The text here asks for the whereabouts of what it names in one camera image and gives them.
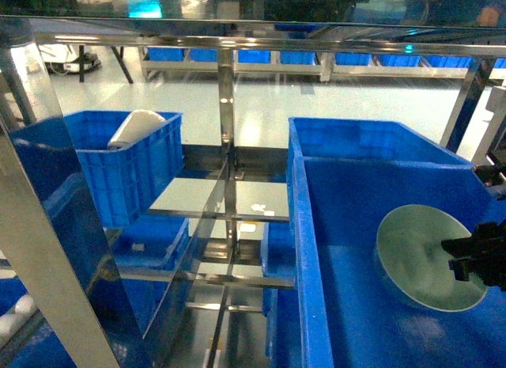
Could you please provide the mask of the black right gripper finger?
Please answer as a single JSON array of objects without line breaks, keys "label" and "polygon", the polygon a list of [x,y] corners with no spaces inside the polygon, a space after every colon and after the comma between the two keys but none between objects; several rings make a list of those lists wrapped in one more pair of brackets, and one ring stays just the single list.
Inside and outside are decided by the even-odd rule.
[{"label": "black right gripper finger", "polygon": [[469,237],[441,241],[451,256],[448,267],[456,281],[476,275],[484,285],[505,291],[505,221],[478,224]]}]

